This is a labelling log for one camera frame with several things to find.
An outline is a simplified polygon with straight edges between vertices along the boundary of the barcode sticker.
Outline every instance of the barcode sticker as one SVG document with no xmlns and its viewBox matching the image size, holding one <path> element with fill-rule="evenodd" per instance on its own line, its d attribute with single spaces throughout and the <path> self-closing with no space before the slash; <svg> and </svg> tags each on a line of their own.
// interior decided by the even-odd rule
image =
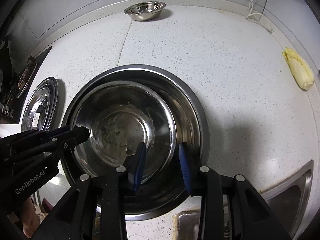
<svg viewBox="0 0 320 240">
<path fill-rule="evenodd" d="M 40 113 L 35 113 L 32 120 L 32 125 L 31 125 L 32 127 L 38 126 L 39 117 L 40 117 Z"/>
</svg>

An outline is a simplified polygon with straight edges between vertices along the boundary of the white power cord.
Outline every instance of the white power cord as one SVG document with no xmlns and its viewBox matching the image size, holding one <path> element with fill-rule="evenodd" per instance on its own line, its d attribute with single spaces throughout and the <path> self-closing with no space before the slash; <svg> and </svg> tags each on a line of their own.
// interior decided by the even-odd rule
<svg viewBox="0 0 320 240">
<path fill-rule="evenodd" d="M 251 0 L 251 1 L 249 2 L 249 10 L 250 10 L 250 12 L 249 12 L 249 14 L 247 15 L 246 19 L 248 19 L 249 17 L 252 17 L 252 16 L 253 16 L 253 18 L 262 25 L 262 27 L 264 27 L 268 32 L 272 33 L 273 29 L 272 29 L 272 25 L 271 25 L 270 20 L 269 20 L 265 15 L 263 15 L 262 13 L 253 13 L 253 12 L 252 12 L 253 6 L 254 6 L 254 0 Z M 265 18 L 267 19 L 267 21 L 269 22 L 269 24 L 270 24 L 270 29 L 268 29 L 267 27 L 265 27 L 265 25 L 256 17 L 256 15 L 261 15 L 261 16 L 265 17 Z"/>
</svg>

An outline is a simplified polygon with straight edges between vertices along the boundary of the kitchen sink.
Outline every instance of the kitchen sink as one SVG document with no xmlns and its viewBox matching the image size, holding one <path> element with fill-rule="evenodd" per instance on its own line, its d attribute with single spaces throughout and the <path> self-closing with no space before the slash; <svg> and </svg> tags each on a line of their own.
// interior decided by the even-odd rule
<svg viewBox="0 0 320 240">
<path fill-rule="evenodd" d="M 302 221 L 309 200 L 313 174 L 313 160 L 305 164 L 292 176 L 264 191 L 261 196 L 268 203 L 284 229 L 293 238 Z M 229 239 L 229 214 L 224 195 L 225 240 Z M 177 216 L 177 240 L 197 239 L 200 210 L 182 212 Z"/>
</svg>

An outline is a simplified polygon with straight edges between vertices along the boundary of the white countertop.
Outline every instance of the white countertop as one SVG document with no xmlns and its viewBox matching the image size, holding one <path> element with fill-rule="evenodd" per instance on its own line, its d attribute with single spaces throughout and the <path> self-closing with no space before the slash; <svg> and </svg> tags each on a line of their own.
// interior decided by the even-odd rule
<svg viewBox="0 0 320 240">
<path fill-rule="evenodd" d="M 235 13 L 166 8 L 160 20 L 135 22 L 118 13 L 64 35 L 52 44 L 27 99 L 43 79 L 61 80 L 61 123 L 76 93 L 101 72 L 154 65 L 181 78 L 202 103 L 211 135 L 209 167 L 228 176 L 241 173 L 263 191 L 314 159 L 317 180 L 318 135 L 308 93 L 297 86 L 275 38 Z M 0 125 L 1 136 L 15 132 L 20 125 Z M 128 237 L 173 238 L 174 214 L 199 205 L 199 198 L 189 198 L 159 218 L 128 222 Z"/>
</svg>

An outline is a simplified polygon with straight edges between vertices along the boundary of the silver screw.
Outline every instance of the silver screw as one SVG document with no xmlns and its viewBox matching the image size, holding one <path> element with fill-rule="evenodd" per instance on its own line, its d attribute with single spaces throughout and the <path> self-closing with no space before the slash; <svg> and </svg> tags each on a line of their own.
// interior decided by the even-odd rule
<svg viewBox="0 0 320 240">
<path fill-rule="evenodd" d="M 236 180 L 237 180 L 237 181 L 244 181 L 245 178 L 244 178 L 244 176 L 242 176 L 242 175 L 237 175 L 237 176 L 236 176 Z"/>
<path fill-rule="evenodd" d="M 85 181 L 85 180 L 87 180 L 87 179 L 89 179 L 90 178 L 90 176 L 88 175 L 88 174 L 82 174 L 81 176 L 80 176 L 80 180 L 81 181 Z"/>
<path fill-rule="evenodd" d="M 209 169 L 209 167 L 207 167 L 207 166 L 201 166 L 200 167 L 200 171 L 202 171 L 202 172 L 208 172 L 210 169 Z"/>
<path fill-rule="evenodd" d="M 51 152 L 45 152 L 45 153 L 43 154 L 43 156 L 44 156 L 44 157 L 48 157 L 50 154 L 51 154 Z"/>
<path fill-rule="evenodd" d="M 124 166 L 119 166 L 116 168 L 117 172 L 125 172 L 127 169 Z"/>
</svg>

